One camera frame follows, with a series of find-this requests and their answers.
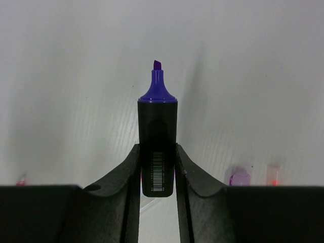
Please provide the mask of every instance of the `purple cap in background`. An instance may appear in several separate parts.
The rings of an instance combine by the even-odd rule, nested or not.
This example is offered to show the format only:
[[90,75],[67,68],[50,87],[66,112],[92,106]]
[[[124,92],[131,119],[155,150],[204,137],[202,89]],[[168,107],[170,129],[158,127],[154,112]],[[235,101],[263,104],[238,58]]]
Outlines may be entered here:
[[236,172],[229,178],[230,186],[249,186],[249,184],[250,175],[246,171]]

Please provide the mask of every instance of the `highlighter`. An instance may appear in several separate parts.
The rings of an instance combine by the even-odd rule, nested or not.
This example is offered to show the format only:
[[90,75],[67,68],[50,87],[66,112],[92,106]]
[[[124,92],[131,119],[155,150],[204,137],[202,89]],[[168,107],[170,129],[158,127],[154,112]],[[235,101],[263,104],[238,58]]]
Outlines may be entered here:
[[178,101],[166,89],[161,63],[154,61],[151,86],[138,99],[142,192],[147,197],[173,193]]

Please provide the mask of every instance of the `barcode label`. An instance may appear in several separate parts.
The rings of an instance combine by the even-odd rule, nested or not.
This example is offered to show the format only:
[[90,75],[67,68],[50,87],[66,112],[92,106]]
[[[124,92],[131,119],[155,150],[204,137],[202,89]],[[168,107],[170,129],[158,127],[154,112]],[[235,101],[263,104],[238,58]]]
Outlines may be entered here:
[[164,152],[153,152],[151,155],[151,191],[164,191],[164,182]]

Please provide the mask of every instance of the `hole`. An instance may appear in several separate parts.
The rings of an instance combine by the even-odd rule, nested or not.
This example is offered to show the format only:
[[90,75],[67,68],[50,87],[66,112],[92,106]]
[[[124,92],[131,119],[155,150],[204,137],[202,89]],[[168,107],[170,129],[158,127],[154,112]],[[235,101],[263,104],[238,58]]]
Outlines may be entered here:
[[85,191],[97,191],[99,189],[101,189],[101,186],[99,186],[97,184],[93,184],[93,185],[87,186],[84,190]]

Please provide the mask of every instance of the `black holder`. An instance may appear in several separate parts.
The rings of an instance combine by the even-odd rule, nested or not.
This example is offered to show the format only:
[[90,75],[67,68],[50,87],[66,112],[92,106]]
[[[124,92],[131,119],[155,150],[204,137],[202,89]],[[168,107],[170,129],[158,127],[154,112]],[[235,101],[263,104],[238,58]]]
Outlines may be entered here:
[[[323,242],[323,187],[229,187],[176,147],[181,243]],[[139,145],[84,189],[0,187],[0,242],[137,242]]]

